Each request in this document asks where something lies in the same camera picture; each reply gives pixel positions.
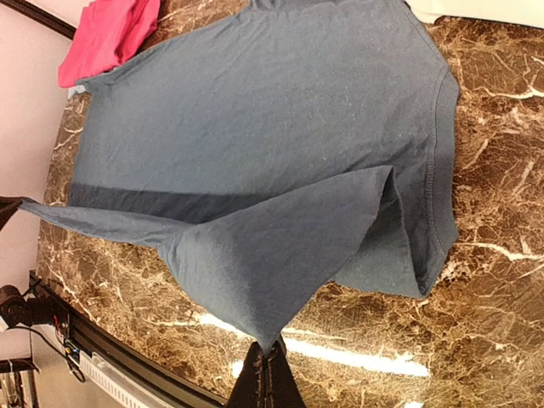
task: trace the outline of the white wall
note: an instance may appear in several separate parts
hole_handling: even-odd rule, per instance
[[[0,4],[0,196],[43,198],[66,102],[57,68],[70,41]],[[0,231],[0,286],[28,287],[38,219],[18,212]],[[0,360],[30,356],[25,332],[0,333]]]
[[[40,9],[74,27],[78,27],[82,9],[91,3],[91,0],[30,0],[29,3],[37,5]]]

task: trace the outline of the wire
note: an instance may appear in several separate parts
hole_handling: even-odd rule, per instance
[[[68,357],[66,354],[62,354],[45,336],[40,333],[38,330],[31,329],[30,327],[16,326],[10,327],[7,330],[26,330],[27,332],[34,333],[38,335],[56,354],[58,354],[70,368],[71,373],[77,378],[77,381],[80,383],[85,383],[86,379],[79,367]]]

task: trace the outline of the t-shirt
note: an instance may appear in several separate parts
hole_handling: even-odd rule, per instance
[[[265,350],[327,281],[427,295],[457,238],[458,86],[400,0],[255,1],[79,83],[51,220],[157,247]]]

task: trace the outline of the metal track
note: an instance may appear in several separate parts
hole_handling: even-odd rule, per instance
[[[31,275],[31,285],[37,278]],[[81,315],[45,285],[37,286],[36,295],[52,298],[68,315],[67,337],[83,351],[96,353],[117,370],[169,405],[180,408],[223,407],[225,399],[184,380],[160,367]]]

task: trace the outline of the pink cloth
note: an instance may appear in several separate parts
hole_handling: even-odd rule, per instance
[[[70,88],[127,62],[156,30],[161,0],[96,0],[83,9],[59,85]]]

